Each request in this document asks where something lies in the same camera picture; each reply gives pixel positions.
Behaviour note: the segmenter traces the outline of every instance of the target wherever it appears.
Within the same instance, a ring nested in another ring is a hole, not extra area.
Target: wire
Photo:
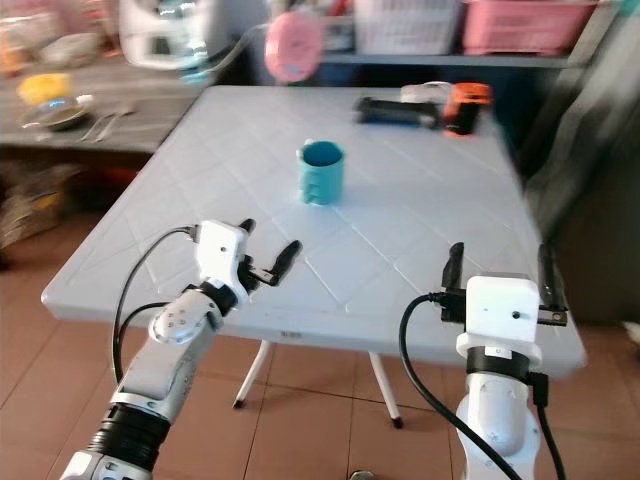
[[[139,314],[144,312],[145,310],[149,310],[151,308],[160,308],[168,305],[168,302],[156,302],[156,303],[147,303],[146,305],[142,305],[141,307],[136,308],[133,312],[129,314],[127,318],[124,319],[122,325],[120,326],[120,331],[118,332],[118,346],[116,349],[116,357],[113,359],[115,365],[120,368],[120,371],[124,371],[122,368],[122,344],[124,342],[124,337],[127,332],[127,327],[131,323],[131,321]]]
[[[454,414],[451,410],[449,410],[446,406],[444,406],[428,389],[424,386],[418,374],[413,368],[411,364],[411,359],[409,358],[409,352],[407,350],[407,326],[409,324],[409,319],[411,318],[411,314],[416,309],[418,305],[424,302],[433,302],[438,298],[437,294],[428,293],[427,295],[421,295],[411,301],[402,315],[402,320],[400,321],[400,331],[399,331],[399,340],[400,340],[400,357],[402,359],[402,364],[404,365],[405,370],[407,371],[407,375],[409,375],[409,379],[411,383],[413,383],[414,387],[418,390],[420,395],[433,407],[433,409],[442,415],[449,423],[451,423],[454,427],[456,427],[459,431],[464,433],[469,440],[477,445],[477,447],[482,450],[482,452],[489,457],[493,463],[495,463],[500,470],[510,479],[510,480],[522,480],[520,476],[516,473],[516,471],[509,465],[502,456],[498,452],[496,452],[491,445],[485,442],[482,437],[480,437],[476,432],[474,432],[466,423],[464,423],[456,414]]]
[[[541,405],[538,405],[538,420],[540,421],[540,428],[542,429],[544,440],[545,442],[547,442],[549,453],[551,453],[551,458],[553,459],[553,465],[556,468],[556,475],[558,477],[558,480],[567,480],[567,475],[564,471],[564,465],[562,465],[562,457],[560,457],[558,446],[553,439],[553,433],[551,433],[551,428],[549,427],[547,412]]]
[[[164,233],[160,238],[158,238],[155,242],[153,242],[149,248],[147,248],[147,251],[144,252],[142,257],[140,257],[140,259],[136,262],[136,264],[133,266],[133,268],[129,272],[129,275],[127,276],[127,280],[124,282],[124,286],[122,287],[122,293],[120,293],[120,299],[118,300],[118,307],[116,308],[116,316],[113,320],[113,332],[111,334],[111,366],[113,369],[113,376],[116,379],[116,383],[120,383],[120,381],[122,380],[122,362],[118,356],[118,345],[119,345],[119,338],[120,338],[119,337],[120,317],[122,316],[122,309],[124,307],[124,301],[127,297],[127,292],[129,291],[129,287],[131,286],[131,282],[133,282],[133,279],[136,273],[138,273],[138,270],[140,270],[140,267],[142,266],[144,261],[147,259],[147,257],[151,255],[151,252],[153,252],[153,250],[158,245],[160,245],[160,243],[162,243],[163,240],[173,235],[174,233],[186,233],[187,235],[190,235],[193,237],[194,229],[192,227],[178,227],[178,228],[173,228],[168,232]]]
[[[202,73],[219,73],[227,68],[238,57],[238,55],[240,55],[242,50],[244,50],[244,48],[249,44],[249,42],[253,38],[253,35],[257,31],[264,30],[268,26],[268,23],[262,23],[260,25],[254,25],[253,27],[251,27],[249,30],[242,34],[240,40],[238,40],[238,43],[233,46],[231,51],[227,53],[227,55],[222,60],[220,60],[214,66],[202,70]]]

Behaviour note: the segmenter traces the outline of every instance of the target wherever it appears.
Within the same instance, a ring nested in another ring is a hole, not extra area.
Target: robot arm
[[[258,270],[245,255],[252,228],[253,221],[199,226],[196,259],[203,282],[187,287],[151,320],[147,341],[113,394],[100,429],[74,454],[61,480],[152,478],[160,445],[224,317],[245,305],[259,282],[277,285],[301,248],[293,242],[271,270]]]
[[[451,248],[443,271],[443,291],[433,294],[432,300],[443,308],[443,321],[465,326],[456,349],[467,360],[467,395],[457,416],[519,478],[533,479],[541,434],[527,405],[529,387],[533,387],[533,403],[539,413],[544,413],[548,402],[546,375],[531,371],[542,364],[542,353],[535,343],[536,330],[538,325],[567,324],[562,281],[551,251],[542,245],[538,254],[539,287],[521,275],[494,274],[471,278],[463,290],[463,253],[462,243]],[[501,468],[475,441],[460,431],[458,435],[467,457],[465,478],[505,478]],[[558,478],[563,478],[555,443],[549,432],[545,437],[550,449],[556,451]]]

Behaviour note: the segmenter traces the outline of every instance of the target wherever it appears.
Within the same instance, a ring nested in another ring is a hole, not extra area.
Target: yellow bowl
[[[69,96],[70,82],[66,73],[47,73],[25,78],[18,95],[27,105],[39,105],[54,98]]]

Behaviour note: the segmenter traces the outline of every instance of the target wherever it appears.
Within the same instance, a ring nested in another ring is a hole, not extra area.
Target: white table
[[[247,253],[270,266],[304,245],[278,288],[262,287],[222,332],[280,343],[397,354],[407,303],[439,290],[451,244],[465,242],[464,278],[482,271],[537,277],[539,237],[489,115],[476,135],[352,122],[355,89],[212,87],[78,248],[43,294],[59,317],[110,322],[126,274],[170,227],[251,217]],[[344,198],[299,202],[296,148],[326,139],[346,151]],[[125,311],[171,300],[197,283],[193,244],[174,236],[148,260]],[[420,307],[409,326],[416,359],[462,364],[459,325]],[[543,370],[584,364],[573,322],[540,327]]]

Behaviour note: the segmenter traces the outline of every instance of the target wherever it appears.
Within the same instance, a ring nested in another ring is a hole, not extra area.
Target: pink basket
[[[572,47],[598,2],[467,0],[467,55],[559,55]]]

